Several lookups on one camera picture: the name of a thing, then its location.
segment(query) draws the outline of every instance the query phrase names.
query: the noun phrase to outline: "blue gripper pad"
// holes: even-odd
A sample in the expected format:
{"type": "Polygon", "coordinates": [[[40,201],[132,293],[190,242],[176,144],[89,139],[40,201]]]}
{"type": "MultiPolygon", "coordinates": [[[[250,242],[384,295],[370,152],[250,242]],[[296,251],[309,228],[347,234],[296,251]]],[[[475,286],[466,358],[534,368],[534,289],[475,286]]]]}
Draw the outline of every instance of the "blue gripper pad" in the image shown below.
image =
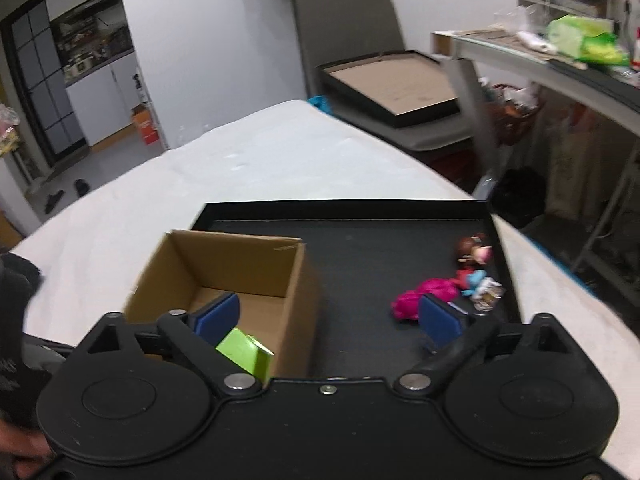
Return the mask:
{"type": "Polygon", "coordinates": [[[433,348],[430,348],[432,351],[437,351],[459,338],[467,326],[465,318],[465,314],[457,312],[433,294],[424,295],[418,303],[420,329],[433,343],[433,348]]]}
{"type": "Polygon", "coordinates": [[[190,316],[193,332],[213,346],[218,346],[240,321],[240,299],[227,292],[190,316]]]}

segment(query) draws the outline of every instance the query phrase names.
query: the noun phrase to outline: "orange box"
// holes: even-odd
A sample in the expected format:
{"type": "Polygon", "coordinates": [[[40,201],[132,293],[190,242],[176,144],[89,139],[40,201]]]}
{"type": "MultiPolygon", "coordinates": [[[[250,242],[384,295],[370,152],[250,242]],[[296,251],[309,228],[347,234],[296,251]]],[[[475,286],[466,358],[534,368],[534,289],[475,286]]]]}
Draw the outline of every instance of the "orange box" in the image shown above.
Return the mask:
{"type": "Polygon", "coordinates": [[[132,110],[133,123],[142,136],[142,140],[145,144],[151,144],[159,139],[158,131],[154,126],[154,121],[151,118],[151,113],[143,105],[138,105],[132,110]]]}

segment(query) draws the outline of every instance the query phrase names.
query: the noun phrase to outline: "metal table leg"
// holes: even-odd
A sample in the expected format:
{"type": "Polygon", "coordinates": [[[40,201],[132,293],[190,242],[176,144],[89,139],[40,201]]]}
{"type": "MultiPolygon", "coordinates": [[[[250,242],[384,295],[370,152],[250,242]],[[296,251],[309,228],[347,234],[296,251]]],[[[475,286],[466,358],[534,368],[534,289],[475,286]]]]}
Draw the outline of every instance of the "metal table leg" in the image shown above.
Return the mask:
{"type": "Polygon", "coordinates": [[[584,261],[585,256],[591,251],[593,244],[602,234],[604,227],[607,225],[607,222],[609,222],[611,215],[618,206],[618,202],[620,202],[620,198],[622,197],[622,193],[625,190],[625,186],[626,184],[628,184],[630,177],[633,175],[634,166],[636,164],[636,159],[638,158],[639,150],[640,140],[636,140],[636,143],[631,150],[631,154],[626,160],[625,167],[622,170],[622,174],[620,175],[620,179],[618,180],[616,189],[614,190],[613,195],[611,195],[611,199],[609,200],[607,207],[604,209],[604,213],[602,213],[600,220],[598,220],[595,229],[591,232],[591,235],[580,251],[580,254],[578,254],[578,257],[575,259],[574,264],[571,266],[571,272],[575,272],[578,269],[578,266],[580,266],[580,264],[584,261]]]}
{"type": "Polygon", "coordinates": [[[474,148],[484,175],[473,193],[474,198],[486,200],[500,179],[501,164],[498,154],[498,136],[486,106],[478,73],[469,59],[446,59],[442,62],[453,91],[458,96],[460,111],[469,122],[474,136],[474,148]]]}

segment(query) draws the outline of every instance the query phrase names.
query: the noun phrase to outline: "toy figure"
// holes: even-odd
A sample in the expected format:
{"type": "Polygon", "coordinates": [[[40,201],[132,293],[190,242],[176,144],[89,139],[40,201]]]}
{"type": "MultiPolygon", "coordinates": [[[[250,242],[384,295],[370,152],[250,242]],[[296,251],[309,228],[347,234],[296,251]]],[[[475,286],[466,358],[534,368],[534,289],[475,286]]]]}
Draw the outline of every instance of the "toy figure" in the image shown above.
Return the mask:
{"type": "Polygon", "coordinates": [[[486,236],[482,233],[460,240],[457,256],[462,269],[475,269],[477,266],[485,266],[489,262],[492,248],[485,241],[486,236]]]}
{"type": "Polygon", "coordinates": [[[485,270],[475,270],[471,274],[468,274],[466,276],[466,286],[462,288],[462,295],[472,296],[486,276],[487,274],[485,270]]]}
{"type": "Polygon", "coordinates": [[[504,294],[504,288],[493,278],[485,278],[471,296],[474,307],[480,312],[490,312],[504,294]]]}

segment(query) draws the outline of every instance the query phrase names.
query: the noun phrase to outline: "white tablecloth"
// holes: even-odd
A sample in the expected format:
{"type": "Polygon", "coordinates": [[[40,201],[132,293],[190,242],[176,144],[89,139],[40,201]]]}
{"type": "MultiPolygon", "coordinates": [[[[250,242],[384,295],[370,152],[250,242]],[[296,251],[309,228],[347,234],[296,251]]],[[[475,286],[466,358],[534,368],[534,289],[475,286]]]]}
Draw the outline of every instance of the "white tablecloth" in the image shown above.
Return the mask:
{"type": "MultiPolygon", "coordinates": [[[[188,229],[204,204],[341,198],[468,199],[395,148],[304,102],[210,131],[96,189],[49,220],[16,252],[46,280],[26,332],[77,344],[121,310],[161,235],[188,229]]],[[[523,317],[551,312],[595,362],[620,402],[604,455],[640,477],[640,343],[604,304],[497,219],[523,317]]]]}

